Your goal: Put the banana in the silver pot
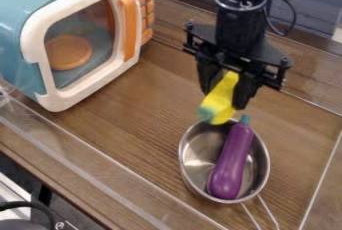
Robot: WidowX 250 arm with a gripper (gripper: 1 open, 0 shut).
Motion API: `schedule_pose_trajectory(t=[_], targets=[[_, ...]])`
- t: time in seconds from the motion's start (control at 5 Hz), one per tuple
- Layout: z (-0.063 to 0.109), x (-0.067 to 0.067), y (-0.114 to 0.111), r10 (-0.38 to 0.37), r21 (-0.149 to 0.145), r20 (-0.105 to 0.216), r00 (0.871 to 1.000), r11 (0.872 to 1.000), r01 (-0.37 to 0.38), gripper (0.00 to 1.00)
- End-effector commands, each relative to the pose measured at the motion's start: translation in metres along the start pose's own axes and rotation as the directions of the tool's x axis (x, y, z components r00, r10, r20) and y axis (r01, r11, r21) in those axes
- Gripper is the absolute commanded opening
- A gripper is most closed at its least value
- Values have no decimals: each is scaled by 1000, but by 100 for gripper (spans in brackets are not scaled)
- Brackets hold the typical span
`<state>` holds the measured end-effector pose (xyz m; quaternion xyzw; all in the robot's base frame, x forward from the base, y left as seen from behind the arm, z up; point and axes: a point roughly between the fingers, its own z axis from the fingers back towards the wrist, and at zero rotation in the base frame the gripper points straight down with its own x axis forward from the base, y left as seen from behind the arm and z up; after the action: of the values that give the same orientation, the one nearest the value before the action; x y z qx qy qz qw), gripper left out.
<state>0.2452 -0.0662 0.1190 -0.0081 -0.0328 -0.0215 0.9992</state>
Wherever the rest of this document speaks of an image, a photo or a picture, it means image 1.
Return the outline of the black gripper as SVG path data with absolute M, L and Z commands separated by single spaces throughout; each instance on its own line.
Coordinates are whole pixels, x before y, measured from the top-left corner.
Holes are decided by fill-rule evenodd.
M 195 56 L 205 94 L 222 80 L 223 70 L 239 74 L 233 105 L 237 110 L 243 110 L 261 86 L 282 88 L 291 61 L 266 40 L 270 0 L 214 1 L 215 24 L 186 23 L 183 50 Z

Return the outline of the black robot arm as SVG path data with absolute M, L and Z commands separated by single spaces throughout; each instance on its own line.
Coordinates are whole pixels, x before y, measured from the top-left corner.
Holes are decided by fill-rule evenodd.
M 203 93 L 211 92 L 226 70 L 238 74 L 233 108 L 242 110 L 261 87 L 283 87 L 291 61 L 266 38 L 266 31 L 274 28 L 269 17 L 273 0 L 214 1 L 215 23 L 185 25 L 183 50 L 195 56 Z

